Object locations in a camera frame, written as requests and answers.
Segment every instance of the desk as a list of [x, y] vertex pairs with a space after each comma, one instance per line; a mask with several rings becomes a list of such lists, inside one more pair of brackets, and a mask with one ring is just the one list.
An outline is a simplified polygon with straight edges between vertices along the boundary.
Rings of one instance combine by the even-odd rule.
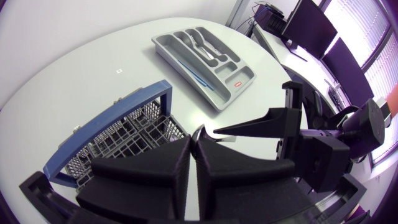
[[[257, 74], [251, 86], [220, 113], [155, 52], [151, 41], [155, 35], [193, 26], [214, 33]], [[75, 49], [36, 74], [0, 112], [0, 190], [19, 221], [43, 222], [18, 186], [42, 170], [75, 126], [83, 126], [119, 97], [163, 79], [173, 86], [172, 114], [189, 134], [201, 124], [211, 133], [216, 128], [260, 118], [268, 108], [284, 107], [281, 86], [290, 80], [279, 63], [255, 42], [235, 30], [199, 19], [147, 22]], [[302, 128], [306, 127], [303, 113]], [[238, 137], [235, 143], [223, 144], [253, 157], [275, 159], [277, 141]], [[75, 189], [52, 186], [76, 203]], [[199, 217], [196, 186], [196, 165], [191, 160], [185, 215], [189, 220]]]
[[[309, 85], [317, 90], [328, 106], [335, 112], [338, 113], [337, 107], [333, 104], [333, 101], [329, 97], [328, 87], [329, 83], [334, 83], [334, 78], [326, 67], [318, 59], [308, 54], [306, 56], [307, 62], [290, 53], [284, 43], [275, 35], [264, 31], [260, 26], [254, 26], [253, 34], [256, 36], [260, 45], [264, 47], [274, 58], [283, 66], [284, 69], [289, 73], [290, 76], [297, 75], [304, 79]], [[347, 97], [343, 93], [342, 89], [339, 89], [337, 93], [346, 106], [350, 105]]]

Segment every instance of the window blinds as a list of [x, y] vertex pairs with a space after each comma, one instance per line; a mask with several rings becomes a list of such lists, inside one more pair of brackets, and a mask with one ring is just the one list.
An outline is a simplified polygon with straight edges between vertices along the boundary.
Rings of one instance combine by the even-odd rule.
[[375, 0], [332, 0], [325, 15], [361, 67], [389, 27]]
[[[376, 97], [385, 97], [398, 83], [398, 42], [397, 36], [392, 34], [382, 52], [365, 73], [366, 78]], [[398, 145], [398, 118], [391, 120], [386, 128], [384, 144], [373, 150], [373, 163], [379, 162]]]
[[[377, 0], [332, 0], [325, 15], [336, 27], [356, 61], [362, 67], [382, 41], [390, 26]], [[398, 83], [398, 42], [392, 34], [365, 76], [376, 99], [385, 97]], [[373, 150], [373, 163], [385, 158], [398, 146], [398, 118], [386, 129], [384, 144]]]

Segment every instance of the cable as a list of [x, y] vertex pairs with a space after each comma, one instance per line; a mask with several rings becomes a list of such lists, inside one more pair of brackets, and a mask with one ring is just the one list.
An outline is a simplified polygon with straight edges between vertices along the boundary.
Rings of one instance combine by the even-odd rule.
[[254, 8], [257, 7], [257, 6], [259, 6], [259, 5], [260, 5], [260, 4], [256, 4], [255, 6], [253, 6], [253, 7], [251, 8], [251, 10], [253, 11], [254, 14], [256, 14], [256, 12], [254, 12]]
[[260, 14], [261, 14], [262, 12], [266, 11], [266, 10], [270, 10], [270, 7], [268, 7], [268, 6], [264, 7], [257, 15], [252, 16], [252, 17], [250, 17], [249, 19], [246, 19], [246, 20], [245, 20], [240, 26], [238, 26], [238, 28], [236, 28], [235, 30], [238, 31], [238, 29], [241, 28], [241, 26], [243, 26], [243, 24], [244, 24], [245, 22], [247, 22], [248, 20], [250, 20], [250, 19], [252, 19], [252, 18], [254, 18], [254, 20], [256, 20], [257, 16], [260, 16]]
[[254, 3], [255, 3], [255, 4], [260, 4], [259, 2], [264, 2], [264, 3], [268, 4], [268, 5], [271, 5], [271, 3], [266, 2], [266, 1], [256, 1], [256, 2], [254, 2]]

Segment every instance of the blue plastic strip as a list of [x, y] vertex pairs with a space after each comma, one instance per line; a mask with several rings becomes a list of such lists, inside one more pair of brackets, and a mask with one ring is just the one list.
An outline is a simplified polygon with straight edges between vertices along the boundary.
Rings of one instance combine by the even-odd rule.
[[43, 172], [48, 180], [68, 187], [76, 187], [74, 178], [60, 173], [62, 168], [95, 136], [116, 121], [158, 97], [160, 97], [162, 114], [170, 115], [172, 86], [166, 80], [162, 80], [126, 96], [81, 127], [59, 147], [43, 167]]

